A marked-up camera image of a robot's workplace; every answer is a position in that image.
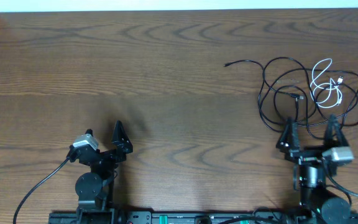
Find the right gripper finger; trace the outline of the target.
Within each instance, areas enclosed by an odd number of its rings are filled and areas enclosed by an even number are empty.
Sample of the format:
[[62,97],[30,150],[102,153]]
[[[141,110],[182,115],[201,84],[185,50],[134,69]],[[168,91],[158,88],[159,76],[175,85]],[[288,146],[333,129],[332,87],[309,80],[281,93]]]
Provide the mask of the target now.
[[276,143],[276,148],[282,153],[295,153],[300,151],[297,125],[291,117],[289,117],[285,123],[284,130]]
[[341,125],[335,115],[331,115],[324,132],[323,145],[331,147],[349,147],[349,143],[341,131]]

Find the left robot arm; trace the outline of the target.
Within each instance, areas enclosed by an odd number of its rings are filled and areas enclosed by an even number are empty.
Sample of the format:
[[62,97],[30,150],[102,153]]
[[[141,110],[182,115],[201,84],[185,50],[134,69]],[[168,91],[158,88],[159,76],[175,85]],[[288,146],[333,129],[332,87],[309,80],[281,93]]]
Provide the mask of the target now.
[[114,149],[100,151],[99,143],[93,136],[93,130],[87,129],[70,145],[67,158],[70,162],[78,161],[90,171],[81,175],[75,184],[78,196],[76,219],[73,223],[125,223],[127,215],[116,208],[112,202],[116,169],[120,162],[133,152],[123,124],[117,120],[111,143]]

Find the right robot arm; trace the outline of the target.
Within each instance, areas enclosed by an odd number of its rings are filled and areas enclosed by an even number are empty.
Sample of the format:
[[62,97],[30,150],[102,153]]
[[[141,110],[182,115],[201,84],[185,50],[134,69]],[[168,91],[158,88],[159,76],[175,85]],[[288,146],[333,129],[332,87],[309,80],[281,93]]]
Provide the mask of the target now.
[[349,223],[351,200],[328,190],[326,179],[354,159],[350,145],[335,118],[329,118],[320,146],[301,148],[297,124],[288,118],[276,148],[295,164],[293,187],[300,191],[300,207],[308,223]]

